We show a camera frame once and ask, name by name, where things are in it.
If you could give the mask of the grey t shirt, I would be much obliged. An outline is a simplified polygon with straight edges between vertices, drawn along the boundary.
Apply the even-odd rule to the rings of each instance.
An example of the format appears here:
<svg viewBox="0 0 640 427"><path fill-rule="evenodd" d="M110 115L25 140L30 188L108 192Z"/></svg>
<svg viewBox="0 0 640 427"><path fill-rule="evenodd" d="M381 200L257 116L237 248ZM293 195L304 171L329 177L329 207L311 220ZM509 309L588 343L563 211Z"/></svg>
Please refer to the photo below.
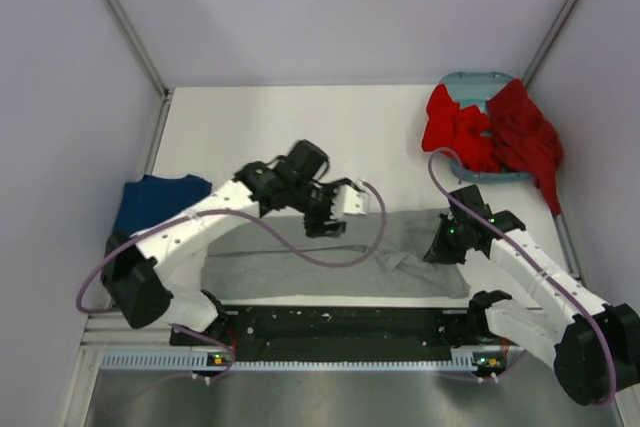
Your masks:
<svg viewBox="0 0 640 427"><path fill-rule="evenodd" d="M295 216L267 224L300 250L295 255L265 229L246 223L209 246L201 286L221 300L292 295L461 299L470 292L458 266L423 260L437 210L351 217L338 238L311 239Z"/></svg>

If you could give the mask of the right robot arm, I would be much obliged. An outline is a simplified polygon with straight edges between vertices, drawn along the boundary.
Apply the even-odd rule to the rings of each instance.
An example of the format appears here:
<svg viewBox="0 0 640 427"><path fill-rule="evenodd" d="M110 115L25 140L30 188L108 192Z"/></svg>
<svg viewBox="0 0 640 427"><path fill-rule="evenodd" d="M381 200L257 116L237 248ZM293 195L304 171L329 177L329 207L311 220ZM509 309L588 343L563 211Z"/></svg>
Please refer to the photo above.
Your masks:
<svg viewBox="0 0 640 427"><path fill-rule="evenodd" d="M639 315L612 305L553 261L512 212L492 212L469 185L446 195L425 261L462 264L470 250L482 253L515 280L539 306L534 314L502 290L480 291L467 309L467 331L487 343L510 340L550 367L579 405L609 401L639 382Z"/></svg>

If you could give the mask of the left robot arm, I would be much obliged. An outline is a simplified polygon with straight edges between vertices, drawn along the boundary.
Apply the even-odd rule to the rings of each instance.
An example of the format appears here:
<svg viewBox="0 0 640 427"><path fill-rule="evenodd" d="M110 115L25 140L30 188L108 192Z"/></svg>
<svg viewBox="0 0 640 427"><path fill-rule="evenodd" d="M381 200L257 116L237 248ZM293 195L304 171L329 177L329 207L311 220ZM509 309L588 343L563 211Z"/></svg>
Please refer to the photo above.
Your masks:
<svg viewBox="0 0 640 427"><path fill-rule="evenodd" d="M191 329L205 343L226 334L222 308L201 289L209 245L253 218L286 208L303 216L311 238L338 237L345 216L362 215L361 185L341 178L316 180L329 161L308 140L284 156L254 161L194 205L159 225L126 238L111 237L101 282L133 329L156 321Z"/></svg>

